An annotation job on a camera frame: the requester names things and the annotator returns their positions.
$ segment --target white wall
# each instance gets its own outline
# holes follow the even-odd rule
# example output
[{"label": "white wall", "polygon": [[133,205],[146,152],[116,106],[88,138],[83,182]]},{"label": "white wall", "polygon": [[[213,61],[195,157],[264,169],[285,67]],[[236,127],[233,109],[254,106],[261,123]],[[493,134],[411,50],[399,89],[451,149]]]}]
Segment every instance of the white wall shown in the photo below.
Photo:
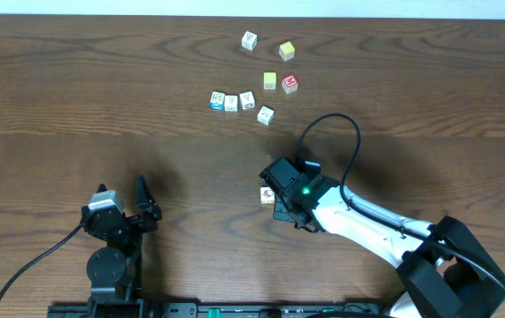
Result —
[{"label": "white wall", "polygon": [[505,19],[505,0],[0,0],[0,13]]}]

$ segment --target wooden table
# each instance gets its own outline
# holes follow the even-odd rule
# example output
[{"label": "wooden table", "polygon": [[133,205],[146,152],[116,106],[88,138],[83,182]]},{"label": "wooden table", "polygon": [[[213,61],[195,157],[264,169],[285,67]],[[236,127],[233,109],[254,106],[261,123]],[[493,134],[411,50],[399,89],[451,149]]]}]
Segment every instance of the wooden table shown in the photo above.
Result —
[{"label": "wooden table", "polygon": [[[286,41],[297,52],[284,63]],[[299,90],[264,91],[263,72],[295,73]],[[214,90],[252,90],[257,108],[211,110]],[[265,104],[270,126],[256,121]],[[352,189],[406,216],[462,220],[505,271],[505,21],[0,16],[0,289],[76,226],[100,183],[135,212],[142,173],[163,210],[145,237],[148,295],[393,300],[402,286],[386,262],[260,205],[258,174],[335,111],[363,133]],[[338,178],[354,140],[329,119],[305,154]],[[12,286],[0,316],[85,301],[100,246],[82,231]]]}]

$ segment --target white block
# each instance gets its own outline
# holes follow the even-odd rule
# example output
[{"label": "white block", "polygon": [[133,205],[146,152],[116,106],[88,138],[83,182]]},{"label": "white block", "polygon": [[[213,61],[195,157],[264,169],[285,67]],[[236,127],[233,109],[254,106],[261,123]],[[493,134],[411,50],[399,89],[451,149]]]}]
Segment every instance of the white block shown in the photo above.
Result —
[{"label": "white block", "polygon": [[260,189],[260,203],[268,204],[268,203],[274,203],[274,201],[275,201],[274,192],[267,186],[262,187]]},{"label": "white block", "polygon": [[214,110],[223,110],[223,102],[225,101],[225,94],[219,92],[213,92],[211,94],[211,100],[209,101],[209,107]]},{"label": "white block", "polygon": [[257,42],[257,36],[256,34],[252,32],[245,32],[245,35],[243,35],[243,39],[241,40],[243,48],[253,50],[254,47],[256,46]]},{"label": "white block", "polygon": [[256,117],[262,124],[270,125],[272,119],[274,119],[274,110],[266,106],[262,106],[259,111],[259,115]]},{"label": "white block", "polygon": [[254,96],[253,92],[245,92],[238,95],[239,100],[241,101],[241,107],[243,110],[248,110],[254,108]]},{"label": "white block", "polygon": [[298,90],[299,81],[294,74],[290,74],[282,79],[282,88],[286,94]]},{"label": "white block", "polygon": [[238,111],[238,98],[235,95],[225,96],[225,111]]}]

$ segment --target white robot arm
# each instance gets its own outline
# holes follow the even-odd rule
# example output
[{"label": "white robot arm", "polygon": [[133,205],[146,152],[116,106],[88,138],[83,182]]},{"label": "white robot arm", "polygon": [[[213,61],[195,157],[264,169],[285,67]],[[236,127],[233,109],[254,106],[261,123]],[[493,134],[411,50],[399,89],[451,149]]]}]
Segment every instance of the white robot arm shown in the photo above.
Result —
[{"label": "white robot arm", "polygon": [[[313,215],[325,231],[341,235],[360,244],[395,268],[402,263],[404,253],[413,252],[421,245],[421,240],[405,236],[399,231],[394,231],[349,208],[341,197],[339,186],[331,188],[323,194],[319,199],[319,205],[313,210]],[[431,234],[427,229],[432,225],[430,222],[399,216],[360,198],[347,186],[344,187],[344,192],[357,207],[368,214],[424,236]],[[439,259],[436,266],[441,263],[442,260]],[[399,318],[421,317],[407,292],[389,309],[388,315]]]},{"label": "white robot arm", "polygon": [[[396,268],[406,293],[389,307],[390,316],[488,317],[505,300],[505,275],[466,226],[450,216],[437,224],[399,216],[321,175],[317,163],[280,157],[260,178],[297,228],[351,239]],[[441,276],[437,267],[453,256],[456,264]]]}]

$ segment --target red block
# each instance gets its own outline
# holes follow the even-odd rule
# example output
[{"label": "red block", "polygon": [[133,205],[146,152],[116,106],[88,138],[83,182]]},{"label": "red block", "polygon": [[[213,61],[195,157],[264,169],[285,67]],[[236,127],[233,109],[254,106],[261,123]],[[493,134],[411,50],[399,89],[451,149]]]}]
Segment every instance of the red block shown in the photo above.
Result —
[{"label": "red block", "polygon": [[298,89],[299,81],[296,75],[290,74],[282,79],[282,88],[289,94],[295,92]]}]

